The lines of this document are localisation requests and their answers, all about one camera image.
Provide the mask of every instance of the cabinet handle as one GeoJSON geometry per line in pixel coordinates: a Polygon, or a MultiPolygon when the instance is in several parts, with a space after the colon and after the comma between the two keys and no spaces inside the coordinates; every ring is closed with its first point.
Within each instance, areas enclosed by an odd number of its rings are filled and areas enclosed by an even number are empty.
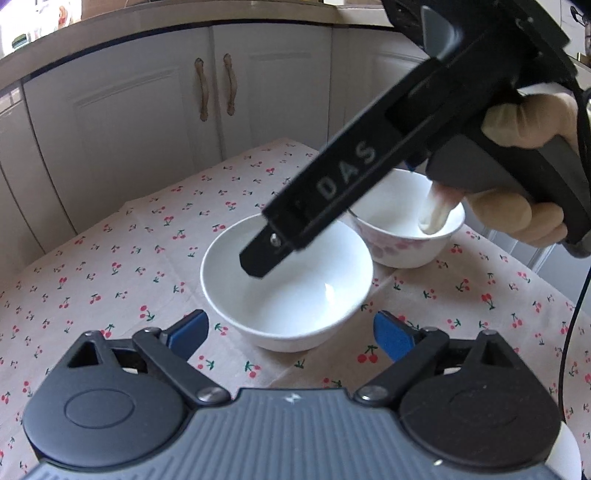
{"type": "Polygon", "coordinates": [[[207,79],[203,72],[203,60],[195,60],[195,72],[201,82],[201,120],[202,122],[207,121],[207,103],[209,101],[209,87],[207,86],[207,79]]]}
{"type": "Polygon", "coordinates": [[[234,115],[234,100],[236,99],[236,90],[238,89],[238,83],[236,82],[236,75],[234,75],[234,69],[232,68],[232,57],[229,53],[223,56],[223,64],[226,67],[228,78],[230,79],[230,98],[228,99],[228,115],[234,115]]]}

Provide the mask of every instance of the floral bowl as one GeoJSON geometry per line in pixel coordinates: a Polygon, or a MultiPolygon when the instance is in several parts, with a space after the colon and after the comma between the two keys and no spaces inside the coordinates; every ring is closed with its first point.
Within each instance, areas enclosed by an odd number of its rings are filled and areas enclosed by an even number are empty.
{"type": "Polygon", "coordinates": [[[418,214],[430,186],[431,180],[420,173],[394,169],[351,207],[354,228],[375,262],[394,268],[422,267],[462,227],[466,212],[459,204],[439,232],[421,231],[418,214]]]}

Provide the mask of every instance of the white bowl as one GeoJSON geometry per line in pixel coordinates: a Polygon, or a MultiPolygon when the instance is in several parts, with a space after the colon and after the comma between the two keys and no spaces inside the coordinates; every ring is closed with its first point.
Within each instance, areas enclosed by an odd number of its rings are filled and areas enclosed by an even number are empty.
{"type": "Polygon", "coordinates": [[[430,187],[425,175],[396,168],[351,207],[355,229],[374,261],[394,268],[422,267],[462,227],[466,212],[460,203],[439,232],[421,231],[418,215],[430,187]]]}
{"type": "Polygon", "coordinates": [[[363,240],[335,222],[305,250],[293,252],[262,279],[250,277],[239,254],[266,225],[255,215],[232,225],[209,246],[201,285],[211,304],[255,345],[301,352],[328,340],[362,304],[373,278],[363,240]]]}

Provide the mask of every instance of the tablecloth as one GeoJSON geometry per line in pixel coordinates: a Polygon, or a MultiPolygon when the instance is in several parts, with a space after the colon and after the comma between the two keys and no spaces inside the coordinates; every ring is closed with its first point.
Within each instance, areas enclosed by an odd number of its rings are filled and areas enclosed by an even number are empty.
{"type": "MultiPolygon", "coordinates": [[[[196,308],[207,311],[210,332],[189,363],[234,394],[241,387],[353,391],[390,365],[372,334],[374,314],[387,309],[410,326],[437,326],[457,338],[498,330],[556,398],[571,301],[466,226],[425,267],[376,265],[359,311],[308,352],[253,347],[209,307],[199,282],[209,244],[259,212],[315,153],[286,139],[254,148],[125,204],[0,288],[1,480],[17,480],[37,463],[22,430],[23,409],[82,332],[123,338],[144,326],[166,328],[196,308]]],[[[585,467],[591,462],[586,315],[573,333],[564,404],[585,467]]]]}

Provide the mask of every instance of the cabinet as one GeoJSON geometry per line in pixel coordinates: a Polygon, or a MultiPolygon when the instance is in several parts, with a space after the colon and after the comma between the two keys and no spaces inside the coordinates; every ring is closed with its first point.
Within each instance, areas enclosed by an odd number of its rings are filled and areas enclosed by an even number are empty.
{"type": "MultiPolygon", "coordinates": [[[[18,107],[18,104],[15,106],[12,104],[10,93],[3,93],[0,96],[0,110],[4,110],[0,113],[0,142],[2,143],[0,163],[3,169],[9,163],[22,160],[18,157],[19,154],[27,153],[26,149],[23,151],[14,148],[13,136],[19,134],[19,129],[14,127],[22,127],[26,130],[28,125],[18,122],[19,109],[15,108],[18,107]]],[[[0,283],[4,283],[41,257],[43,250],[31,232],[29,225],[27,225],[4,173],[1,171],[0,205],[2,206],[0,208],[0,225],[2,226],[0,235],[0,283]]]]}
{"type": "Polygon", "coordinates": [[[78,232],[221,160],[210,45],[207,28],[139,38],[24,85],[47,170],[78,232]],[[201,78],[210,90],[205,120],[201,78]]]}
{"type": "Polygon", "coordinates": [[[335,30],[329,136],[426,58],[426,53],[401,33],[335,30]]]}
{"type": "Polygon", "coordinates": [[[29,227],[49,252],[72,238],[74,230],[41,159],[20,89],[11,95],[13,105],[0,114],[0,164],[29,227]]]}
{"type": "Polygon", "coordinates": [[[319,149],[327,141],[329,27],[213,27],[224,158],[281,137],[319,149]]]}

